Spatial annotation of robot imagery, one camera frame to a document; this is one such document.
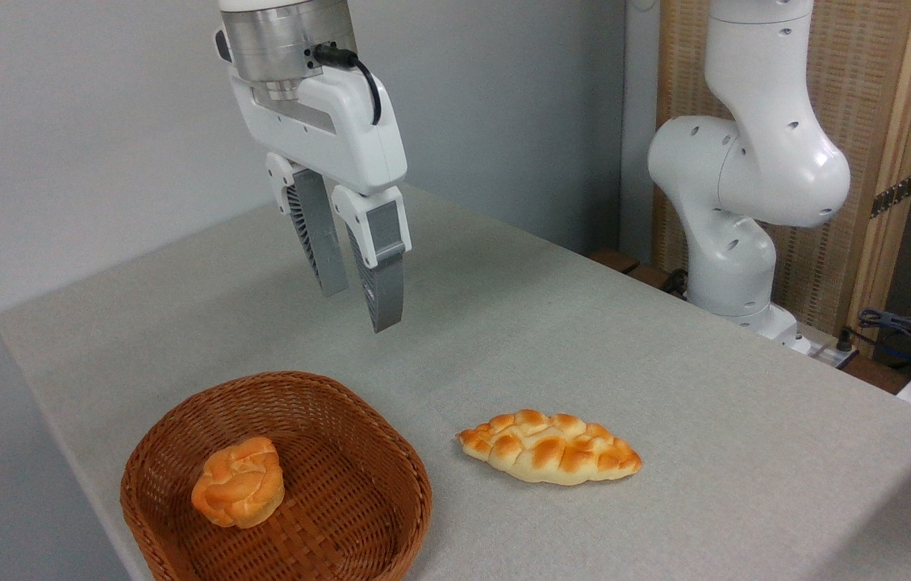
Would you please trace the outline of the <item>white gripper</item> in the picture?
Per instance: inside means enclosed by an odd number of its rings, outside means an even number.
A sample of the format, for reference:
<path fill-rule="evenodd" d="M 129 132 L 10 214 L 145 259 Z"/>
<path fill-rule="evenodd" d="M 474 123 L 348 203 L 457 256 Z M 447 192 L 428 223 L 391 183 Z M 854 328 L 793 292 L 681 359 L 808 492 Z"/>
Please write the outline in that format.
<path fill-rule="evenodd" d="M 347 225 L 374 333 L 398 324 L 403 255 L 412 243 L 395 186 L 407 175 L 406 151 L 386 88 L 378 88 L 382 115 L 373 125 L 373 99 L 357 71 L 326 69 L 304 78 L 289 102 L 270 99 L 237 70 L 228 73 L 253 139 L 274 152 L 265 166 L 278 209 L 293 222 L 322 293 L 347 290 L 348 277 L 321 175 L 345 185 L 334 187 L 331 203 Z"/>

